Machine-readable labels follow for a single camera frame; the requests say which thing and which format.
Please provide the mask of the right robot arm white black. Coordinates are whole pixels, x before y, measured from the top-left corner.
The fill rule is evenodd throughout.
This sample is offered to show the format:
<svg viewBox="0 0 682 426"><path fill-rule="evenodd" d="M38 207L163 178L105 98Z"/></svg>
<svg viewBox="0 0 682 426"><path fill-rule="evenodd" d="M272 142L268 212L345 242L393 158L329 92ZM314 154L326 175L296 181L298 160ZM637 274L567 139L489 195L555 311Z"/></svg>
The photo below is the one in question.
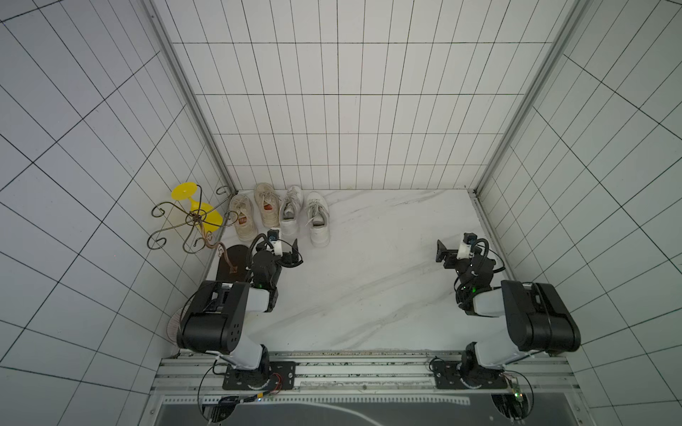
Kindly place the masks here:
<svg viewBox="0 0 682 426"><path fill-rule="evenodd" d="M458 365L461 378L499 375L504 367L535 353L574 353L581 332L554 286L547 283L501 280L504 268L489 256L490 244L466 233L458 248L436 243L435 261L458 275L456 303L469 316L503 318L505 329L481 342L467 345Z"/></svg>

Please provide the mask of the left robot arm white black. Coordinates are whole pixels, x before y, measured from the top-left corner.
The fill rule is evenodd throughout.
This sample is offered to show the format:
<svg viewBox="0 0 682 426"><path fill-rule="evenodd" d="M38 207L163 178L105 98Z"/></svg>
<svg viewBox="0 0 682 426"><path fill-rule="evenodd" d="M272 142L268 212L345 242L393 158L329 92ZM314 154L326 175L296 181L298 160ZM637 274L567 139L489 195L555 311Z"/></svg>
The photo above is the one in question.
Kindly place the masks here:
<svg viewBox="0 0 682 426"><path fill-rule="evenodd" d="M284 269L303 264L298 241L284 241L277 229L258 234L250 245L220 244L215 280L206 280L180 311L177 345L212 354L232 369L269 375L269 355L243 331L249 312L272 312Z"/></svg>

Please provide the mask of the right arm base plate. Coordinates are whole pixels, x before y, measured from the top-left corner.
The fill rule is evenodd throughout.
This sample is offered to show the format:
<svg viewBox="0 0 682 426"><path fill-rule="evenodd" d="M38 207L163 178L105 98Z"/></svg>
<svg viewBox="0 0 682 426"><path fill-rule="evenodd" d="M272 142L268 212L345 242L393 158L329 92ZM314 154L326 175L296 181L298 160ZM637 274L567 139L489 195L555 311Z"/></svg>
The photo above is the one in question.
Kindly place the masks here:
<svg viewBox="0 0 682 426"><path fill-rule="evenodd" d="M506 390L508 383L501 370L468 365L460 361L433 358L428 369L433 374L438 390L491 391Z"/></svg>

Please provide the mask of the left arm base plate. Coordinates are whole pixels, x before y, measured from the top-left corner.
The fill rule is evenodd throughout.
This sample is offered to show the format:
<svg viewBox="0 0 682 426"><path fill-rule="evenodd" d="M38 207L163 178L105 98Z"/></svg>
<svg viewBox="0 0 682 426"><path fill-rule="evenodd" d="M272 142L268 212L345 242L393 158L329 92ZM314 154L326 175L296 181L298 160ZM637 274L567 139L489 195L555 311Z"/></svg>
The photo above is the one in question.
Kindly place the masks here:
<svg viewBox="0 0 682 426"><path fill-rule="evenodd" d="M224 374L222 389L225 391L289 391L294 387L297 363L294 361L270 361L254 370L229 367Z"/></svg>

